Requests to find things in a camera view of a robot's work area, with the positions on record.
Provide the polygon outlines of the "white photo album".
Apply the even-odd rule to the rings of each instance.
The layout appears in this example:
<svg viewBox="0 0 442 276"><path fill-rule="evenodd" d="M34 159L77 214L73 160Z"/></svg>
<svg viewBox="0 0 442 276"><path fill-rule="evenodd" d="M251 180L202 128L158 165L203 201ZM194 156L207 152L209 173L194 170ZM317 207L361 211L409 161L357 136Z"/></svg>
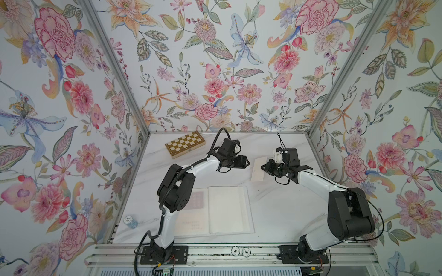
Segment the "white photo album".
<svg viewBox="0 0 442 276"><path fill-rule="evenodd" d="M253 217L246 187L208 187L195 189L179 211L175 237L239 235L254 232Z"/></svg>

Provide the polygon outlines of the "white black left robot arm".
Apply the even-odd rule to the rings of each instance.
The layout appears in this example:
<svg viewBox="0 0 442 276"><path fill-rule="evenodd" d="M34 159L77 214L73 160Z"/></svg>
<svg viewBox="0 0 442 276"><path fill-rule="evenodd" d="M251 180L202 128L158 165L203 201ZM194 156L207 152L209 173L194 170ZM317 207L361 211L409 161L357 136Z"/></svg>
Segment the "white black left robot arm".
<svg viewBox="0 0 442 276"><path fill-rule="evenodd" d="M246 169L250 162L245 155L240 154L241 149L239 140L225 138L221 146L212 145L206 157L187 166L170 166L157 191L161 211L159 229L155 235L150 231L146 233L150 238L149 249L157 262L172 257L178 213L191 199L197 174L210 167L217 172L221 172L222 168L227 171Z"/></svg>

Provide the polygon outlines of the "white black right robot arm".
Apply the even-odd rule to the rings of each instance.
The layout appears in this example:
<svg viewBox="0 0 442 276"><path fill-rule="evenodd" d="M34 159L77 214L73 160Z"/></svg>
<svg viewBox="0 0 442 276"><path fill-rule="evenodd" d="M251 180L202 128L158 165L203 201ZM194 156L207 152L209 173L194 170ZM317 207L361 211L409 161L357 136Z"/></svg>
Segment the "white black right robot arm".
<svg viewBox="0 0 442 276"><path fill-rule="evenodd" d="M328 203L326 220L313 231L299 238L294 255L303 263L311 263L332 246L349 238L373 233L375 222L365 193L348 188L317 174L310 166L300 164L296 148L277 148L261 170L275 180L286 178L308 188Z"/></svg>

